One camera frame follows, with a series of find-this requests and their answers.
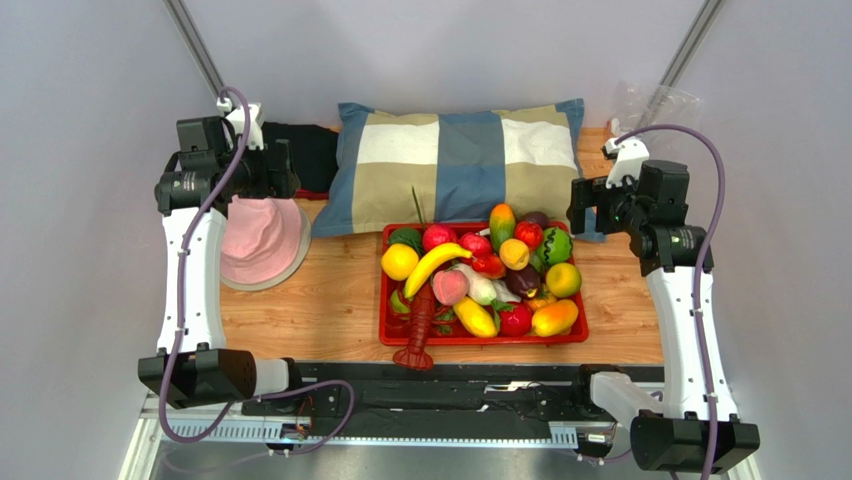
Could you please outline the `clear orange zip top bag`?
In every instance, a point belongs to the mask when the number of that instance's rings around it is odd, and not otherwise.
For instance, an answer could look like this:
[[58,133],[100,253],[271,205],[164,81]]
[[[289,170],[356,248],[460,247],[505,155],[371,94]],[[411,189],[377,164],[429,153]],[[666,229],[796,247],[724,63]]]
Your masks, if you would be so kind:
[[[684,90],[621,80],[612,95],[606,128],[612,137],[640,127],[678,124],[697,130],[704,101]],[[653,159],[678,160],[692,142],[683,133],[655,131],[641,135]]]

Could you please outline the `green orange toy papaya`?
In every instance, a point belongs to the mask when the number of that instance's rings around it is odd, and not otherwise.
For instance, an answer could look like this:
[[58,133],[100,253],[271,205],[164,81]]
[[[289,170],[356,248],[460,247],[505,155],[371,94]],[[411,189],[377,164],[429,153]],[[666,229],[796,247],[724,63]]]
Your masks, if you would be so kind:
[[497,204],[489,216],[489,232],[493,250],[498,253],[502,244],[514,237],[516,218],[506,203]]

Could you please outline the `orange yellow toy mango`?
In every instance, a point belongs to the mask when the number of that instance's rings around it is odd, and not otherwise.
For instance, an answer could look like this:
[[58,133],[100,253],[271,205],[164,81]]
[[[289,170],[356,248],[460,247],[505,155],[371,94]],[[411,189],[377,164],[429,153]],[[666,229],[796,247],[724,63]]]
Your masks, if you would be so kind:
[[579,307],[573,300],[559,300],[533,313],[531,333],[539,337],[560,335],[570,330],[578,317]]

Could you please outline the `pink toy peach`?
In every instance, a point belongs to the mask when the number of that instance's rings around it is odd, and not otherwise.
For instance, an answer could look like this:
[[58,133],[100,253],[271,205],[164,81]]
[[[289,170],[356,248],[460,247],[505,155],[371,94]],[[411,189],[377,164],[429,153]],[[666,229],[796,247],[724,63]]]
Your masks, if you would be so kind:
[[435,273],[431,284],[436,300],[442,305],[449,307],[463,300],[469,290],[467,276],[456,269],[442,270]]

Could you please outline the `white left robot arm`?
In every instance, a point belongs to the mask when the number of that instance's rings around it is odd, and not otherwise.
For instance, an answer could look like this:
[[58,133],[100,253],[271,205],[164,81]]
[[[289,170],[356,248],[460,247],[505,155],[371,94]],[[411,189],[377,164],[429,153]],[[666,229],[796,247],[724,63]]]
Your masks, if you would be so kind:
[[262,119],[180,120],[180,148],[155,186],[167,253],[167,293],[156,353],[139,360],[143,385],[175,409],[243,402],[287,390],[290,359],[230,349],[220,312],[221,249],[233,197],[290,198],[298,186],[288,143],[269,148]]

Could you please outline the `black folded cloth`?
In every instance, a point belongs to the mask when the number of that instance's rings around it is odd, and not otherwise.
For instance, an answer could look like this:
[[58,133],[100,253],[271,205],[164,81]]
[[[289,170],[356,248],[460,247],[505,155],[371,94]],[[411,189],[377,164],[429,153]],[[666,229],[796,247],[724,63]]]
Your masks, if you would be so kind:
[[296,197],[327,199],[339,169],[336,159],[338,133],[318,125],[275,122],[265,123],[262,130],[267,141],[289,141],[293,167],[301,182]]

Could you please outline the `pink bucket hat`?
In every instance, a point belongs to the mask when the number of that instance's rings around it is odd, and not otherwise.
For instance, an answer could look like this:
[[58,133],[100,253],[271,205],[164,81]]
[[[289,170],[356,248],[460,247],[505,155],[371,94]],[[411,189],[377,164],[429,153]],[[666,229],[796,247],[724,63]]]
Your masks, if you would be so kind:
[[239,291],[273,288],[297,272],[311,238],[311,221],[294,200],[235,197],[221,248],[221,281]]

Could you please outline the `dark purple toy plum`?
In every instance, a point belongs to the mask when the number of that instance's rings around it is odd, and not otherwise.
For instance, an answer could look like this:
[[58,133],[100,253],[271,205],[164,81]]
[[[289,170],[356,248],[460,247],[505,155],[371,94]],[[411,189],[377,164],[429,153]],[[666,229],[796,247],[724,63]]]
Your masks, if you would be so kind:
[[531,224],[538,225],[542,230],[547,229],[550,226],[549,217],[541,211],[531,211],[527,212],[521,217],[522,222],[527,222]]

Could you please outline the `small orange toy fruit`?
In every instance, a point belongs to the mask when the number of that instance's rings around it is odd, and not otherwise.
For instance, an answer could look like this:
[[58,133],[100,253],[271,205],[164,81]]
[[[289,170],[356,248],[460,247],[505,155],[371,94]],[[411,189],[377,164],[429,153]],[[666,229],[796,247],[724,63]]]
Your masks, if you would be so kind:
[[507,269],[520,271],[529,264],[530,249],[521,240],[508,239],[501,244],[499,257]]

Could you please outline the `red toy pepper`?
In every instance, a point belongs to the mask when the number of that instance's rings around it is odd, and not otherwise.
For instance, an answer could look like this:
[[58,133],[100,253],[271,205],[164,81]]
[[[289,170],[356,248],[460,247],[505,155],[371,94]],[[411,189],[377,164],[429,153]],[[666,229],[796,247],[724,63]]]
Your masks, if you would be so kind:
[[495,254],[473,257],[471,267],[479,275],[492,280],[501,279],[506,274],[505,265]]

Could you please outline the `red toy tomato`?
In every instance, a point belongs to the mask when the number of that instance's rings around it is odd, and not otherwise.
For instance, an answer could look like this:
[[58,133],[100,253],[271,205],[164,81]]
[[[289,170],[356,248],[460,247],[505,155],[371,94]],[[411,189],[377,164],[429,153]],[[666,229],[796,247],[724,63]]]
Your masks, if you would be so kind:
[[533,311],[526,304],[496,301],[493,309],[498,318],[500,336],[523,337],[530,333]]

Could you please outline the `yellow toy lemon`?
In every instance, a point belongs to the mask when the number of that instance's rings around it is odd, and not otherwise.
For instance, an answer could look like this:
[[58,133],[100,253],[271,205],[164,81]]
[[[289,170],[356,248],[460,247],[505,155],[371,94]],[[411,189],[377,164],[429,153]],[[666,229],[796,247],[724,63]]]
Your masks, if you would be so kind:
[[417,251],[405,244],[390,245],[380,259],[383,272],[392,280],[406,280],[420,261]]

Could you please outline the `red plastic tray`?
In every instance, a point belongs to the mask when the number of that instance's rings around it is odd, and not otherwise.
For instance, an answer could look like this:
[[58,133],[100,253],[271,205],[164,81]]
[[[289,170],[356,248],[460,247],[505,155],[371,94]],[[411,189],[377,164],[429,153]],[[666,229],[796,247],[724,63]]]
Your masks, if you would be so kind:
[[[487,227],[487,222],[461,222],[450,223],[459,236],[468,232],[479,232]],[[565,222],[550,221],[549,227],[559,228],[567,233],[568,228]],[[424,229],[419,224],[389,224],[382,232],[381,253],[390,246],[390,237],[401,228],[411,228],[422,234]],[[403,320],[403,316],[398,315],[391,306],[392,293],[402,289],[400,282],[391,279],[385,273],[381,273],[379,298],[381,306],[378,314],[378,337],[382,344],[387,346],[404,346],[409,338],[410,325],[408,320]],[[477,338],[470,334],[456,319],[454,322],[438,322],[433,324],[432,332],[429,334],[426,345],[428,346],[494,346],[494,345],[559,345],[568,343],[581,343],[589,337],[589,327],[586,319],[585,309],[581,293],[569,297],[578,307],[578,318],[572,327],[560,333],[559,335],[542,338],[533,335],[525,335],[521,337],[509,337],[498,334],[494,338]],[[438,324],[448,325],[450,329],[434,327]]]

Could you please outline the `red toy lobster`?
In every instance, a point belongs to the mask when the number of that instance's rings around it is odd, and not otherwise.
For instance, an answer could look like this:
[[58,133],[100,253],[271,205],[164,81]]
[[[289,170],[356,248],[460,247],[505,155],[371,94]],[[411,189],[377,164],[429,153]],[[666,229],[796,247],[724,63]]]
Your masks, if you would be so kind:
[[405,315],[409,325],[406,345],[392,357],[394,364],[415,370],[428,371],[434,367],[434,360],[425,349],[433,326],[445,326],[456,320],[449,306],[436,300],[429,283],[424,284],[411,298],[403,294],[404,287],[398,286],[396,298],[409,309]]

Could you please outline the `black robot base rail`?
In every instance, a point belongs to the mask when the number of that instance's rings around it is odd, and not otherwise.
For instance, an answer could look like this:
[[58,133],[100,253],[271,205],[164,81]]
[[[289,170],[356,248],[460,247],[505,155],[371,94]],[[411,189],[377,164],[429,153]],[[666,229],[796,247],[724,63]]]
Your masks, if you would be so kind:
[[307,420],[337,439],[425,441],[549,440],[557,424],[612,427],[614,419],[581,404],[574,364],[438,364],[414,371],[392,363],[301,362],[305,386],[294,400],[246,403],[246,416]]

